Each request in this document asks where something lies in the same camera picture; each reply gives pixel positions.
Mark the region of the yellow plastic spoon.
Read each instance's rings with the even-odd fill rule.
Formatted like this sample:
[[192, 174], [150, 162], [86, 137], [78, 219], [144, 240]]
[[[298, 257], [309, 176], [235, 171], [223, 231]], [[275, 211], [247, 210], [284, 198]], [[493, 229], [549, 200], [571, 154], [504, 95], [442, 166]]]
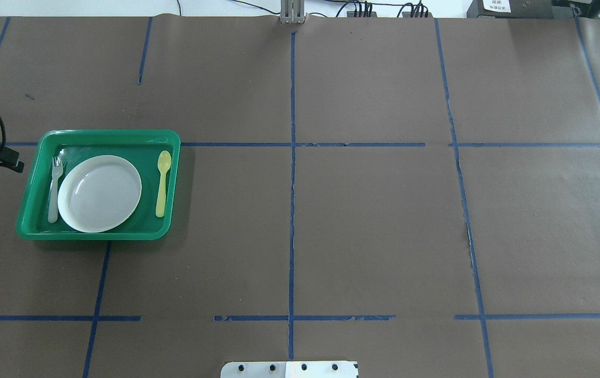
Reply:
[[156, 201], [155, 214], [158, 218], [163, 218], [165, 215], [167, 203], [167, 175], [172, 167], [172, 156], [169, 151], [163, 150], [159, 153], [157, 160], [157, 168], [159, 172], [159, 185]]

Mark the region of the white central pedestal column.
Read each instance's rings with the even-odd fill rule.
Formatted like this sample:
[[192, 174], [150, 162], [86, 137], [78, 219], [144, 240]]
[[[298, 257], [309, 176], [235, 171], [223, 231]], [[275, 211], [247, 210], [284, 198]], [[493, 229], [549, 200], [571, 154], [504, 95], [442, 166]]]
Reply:
[[256, 361], [224, 364], [220, 377], [359, 377], [355, 361]]

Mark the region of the aluminium frame post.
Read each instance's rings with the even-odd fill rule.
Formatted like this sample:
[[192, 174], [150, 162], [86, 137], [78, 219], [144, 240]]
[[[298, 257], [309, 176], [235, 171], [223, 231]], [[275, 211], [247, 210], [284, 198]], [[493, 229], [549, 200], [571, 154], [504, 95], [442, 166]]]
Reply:
[[280, 1], [281, 24], [304, 24], [307, 17], [304, 0]]

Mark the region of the pale green plastic fork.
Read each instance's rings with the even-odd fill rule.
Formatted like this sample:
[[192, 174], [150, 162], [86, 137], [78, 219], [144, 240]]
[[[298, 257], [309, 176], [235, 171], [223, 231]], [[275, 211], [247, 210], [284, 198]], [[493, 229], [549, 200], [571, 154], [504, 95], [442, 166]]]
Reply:
[[58, 220], [58, 187], [63, 175], [64, 164], [60, 155], [53, 157], [53, 167], [51, 169], [51, 183], [49, 189], [49, 203], [47, 220], [50, 224]]

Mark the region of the black box with label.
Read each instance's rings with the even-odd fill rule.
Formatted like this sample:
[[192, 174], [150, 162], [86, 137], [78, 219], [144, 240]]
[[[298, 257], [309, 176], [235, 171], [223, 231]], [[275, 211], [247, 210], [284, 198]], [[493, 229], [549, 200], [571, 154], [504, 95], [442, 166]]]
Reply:
[[471, 1], [467, 18], [553, 19], [552, 1]]

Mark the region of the green plastic tray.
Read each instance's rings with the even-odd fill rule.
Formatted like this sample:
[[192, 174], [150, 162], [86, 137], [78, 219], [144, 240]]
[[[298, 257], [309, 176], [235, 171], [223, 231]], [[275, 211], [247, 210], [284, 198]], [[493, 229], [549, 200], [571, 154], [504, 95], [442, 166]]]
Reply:
[[[47, 132], [37, 143], [33, 166], [19, 214], [16, 231], [29, 240], [156, 240], [172, 223], [173, 196], [177, 182], [181, 140], [170, 130], [67, 130]], [[158, 157], [167, 150], [172, 167], [167, 175], [167, 203], [163, 218], [156, 217], [159, 172]], [[77, 164], [99, 155], [115, 155], [130, 161], [139, 171], [142, 194], [137, 209], [122, 225], [98, 234], [72, 229], [58, 215], [56, 223], [47, 220], [53, 157], [64, 164], [59, 187]]]

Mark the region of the white round plate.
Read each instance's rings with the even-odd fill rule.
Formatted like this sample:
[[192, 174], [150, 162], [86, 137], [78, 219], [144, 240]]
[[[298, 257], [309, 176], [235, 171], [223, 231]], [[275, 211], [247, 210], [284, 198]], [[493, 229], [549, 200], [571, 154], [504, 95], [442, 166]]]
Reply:
[[98, 234], [122, 225], [137, 209], [141, 175], [122, 157], [99, 155], [72, 168], [58, 189], [58, 214], [69, 227]]

